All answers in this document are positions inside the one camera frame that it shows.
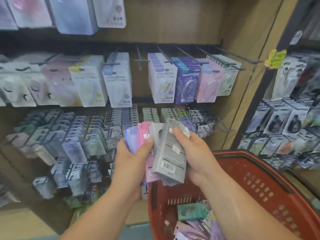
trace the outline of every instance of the yellow sticky note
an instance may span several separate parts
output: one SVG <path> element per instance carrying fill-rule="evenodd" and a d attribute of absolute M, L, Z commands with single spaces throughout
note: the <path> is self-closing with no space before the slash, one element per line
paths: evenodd
<path fill-rule="evenodd" d="M 278 69 L 284 58 L 286 57 L 287 50 L 284 49 L 280 52 L 277 52 L 276 49 L 273 49 L 268 56 L 268 59 L 265 61 L 265 65 L 269 67 L 269 69 Z"/>

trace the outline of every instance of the right hand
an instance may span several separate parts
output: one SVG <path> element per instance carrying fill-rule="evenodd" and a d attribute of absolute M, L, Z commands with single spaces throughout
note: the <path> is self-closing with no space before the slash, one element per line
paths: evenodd
<path fill-rule="evenodd" d="M 196 133 L 190 132 L 190 139 L 178 127 L 173 134 L 186 151 L 186 159 L 191 166 L 188 171 L 190 180 L 201 189 L 210 180 L 210 175 L 221 168 L 204 140 Z"/>

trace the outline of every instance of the barcode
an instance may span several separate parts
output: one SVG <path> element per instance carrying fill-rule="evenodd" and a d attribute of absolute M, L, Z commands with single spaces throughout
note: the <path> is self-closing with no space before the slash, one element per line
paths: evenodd
<path fill-rule="evenodd" d="M 165 163 L 164 161 L 162 162 L 161 167 L 174 173 L 174 166 L 172 166 L 168 163 Z"/>

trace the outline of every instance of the shopping basket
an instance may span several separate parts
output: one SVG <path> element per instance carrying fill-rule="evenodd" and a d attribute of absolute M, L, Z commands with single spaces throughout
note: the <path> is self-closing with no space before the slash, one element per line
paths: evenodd
<path fill-rule="evenodd" d="M 220 166 L 261 206 L 304 240 L 320 240 L 320 218 L 277 171 L 246 151 L 214 153 Z M 173 240 L 177 205 L 203 200 L 199 187 L 188 177 L 173 187 L 154 182 L 149 189 L 148 210 L 154 240 Z"/>

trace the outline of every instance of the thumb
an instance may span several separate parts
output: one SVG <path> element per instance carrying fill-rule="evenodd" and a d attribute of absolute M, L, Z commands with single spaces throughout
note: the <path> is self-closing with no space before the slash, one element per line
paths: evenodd
<path fill-rule="evenodd" d="M 173 129 L 173 134 L 178 142 L 183 146 L 185 150 L 190 149 L 192 147 L 192 142 L 186 137 L 184 133 L 178 127 Z"/>
<path fill-rule="evenodd" d="M 139 159 L 142 159 L 143 161 L 145 161 L 149 153 L 151 152 L 152 147 L 153 147 L 153 138 L 149 137 L 148 140 L 142 146 L 140 146 L 140 148 L 136 151 L 134 155 Z"/>

